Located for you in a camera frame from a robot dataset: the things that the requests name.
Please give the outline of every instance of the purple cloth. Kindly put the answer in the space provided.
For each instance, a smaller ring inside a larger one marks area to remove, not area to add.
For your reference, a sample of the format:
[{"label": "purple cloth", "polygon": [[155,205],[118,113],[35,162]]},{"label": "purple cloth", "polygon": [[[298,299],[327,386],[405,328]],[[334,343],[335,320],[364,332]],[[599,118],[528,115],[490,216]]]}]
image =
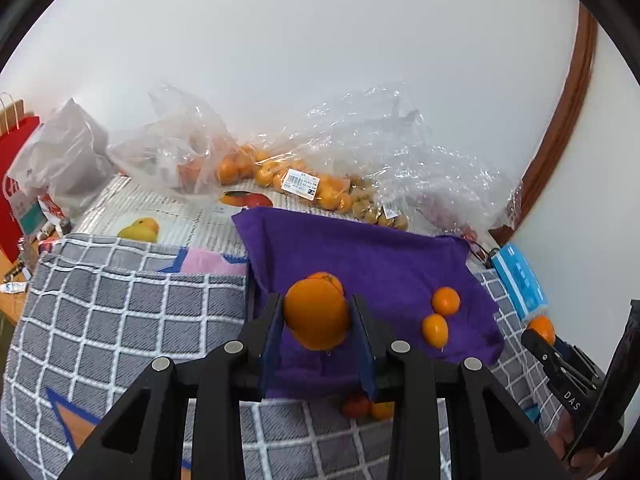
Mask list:
[{"label": "purple cloth", "polygon": [[[361,294],[372,314],[434,359],[459,363],[474,356],[494,363],[504,347],[494,321],[498,306],[466,268],[468,244],[461,238],[424,237],[397,230],[257,207],[233,216],[246,247],[264,304],[270,292],[285,294],[298,280],[319,270],[334,274],[347,298]],[[450,286],[460,310],[447,319],[444,351],[428,345],[420,324],[433,313],[431,295]],[[281,362],[270,397],[308,399],[350,391],[359,384],[354,340],[327,352],[303,348],[285,327]]]}]

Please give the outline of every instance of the wall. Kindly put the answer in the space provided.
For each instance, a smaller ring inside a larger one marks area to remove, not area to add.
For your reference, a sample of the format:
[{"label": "wall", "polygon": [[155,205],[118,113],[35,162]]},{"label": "wall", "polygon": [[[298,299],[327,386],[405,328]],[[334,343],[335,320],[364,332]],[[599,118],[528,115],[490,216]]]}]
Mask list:
[{"label": "wall", "polygon": [[[640,298],[640,86],[603,30],[584,108],[562,160],[514,241],[542,284],[558,334],[603,369]],[[627,411],[626,432],[640,413]]]},{"label": "wall", "polygon": [[74,97],[117,132],[154,120],[146,90],[164,77],[245,136],[403,79],[434,142],[520,175],[576,23],[576,0],[56,0],[0,89],[45,115]]}]

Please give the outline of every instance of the plastic bag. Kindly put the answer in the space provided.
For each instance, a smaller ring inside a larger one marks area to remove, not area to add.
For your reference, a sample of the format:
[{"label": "plastic bag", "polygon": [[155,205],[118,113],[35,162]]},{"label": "plastic bag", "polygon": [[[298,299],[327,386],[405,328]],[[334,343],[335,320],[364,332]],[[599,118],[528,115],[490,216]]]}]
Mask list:
[{"label": "plastic bag", "polygon": [[30,198],[49,193],[76,218],[109,183],[107,133],[73,99],[25,142],[7,175]]},{"label": "plastic bag", "polygon": [[180,196],[217,192],[253,175],[253,160],[209,104],[167,84],[149,97],[160,120],[108,147],[111,160],[125,173]]},{"label": "plastic bag", "polygon": [[406,228],[414,218],[457,234],[513,226],[519,182],[432,145],[423,117],[402,91],[401,84],[371,88],[313,107],[281,140],[288,151],[263,165],[274,161],[277,174],[293,160],[332,180],[348,176],[352,211],[369,223]]}]

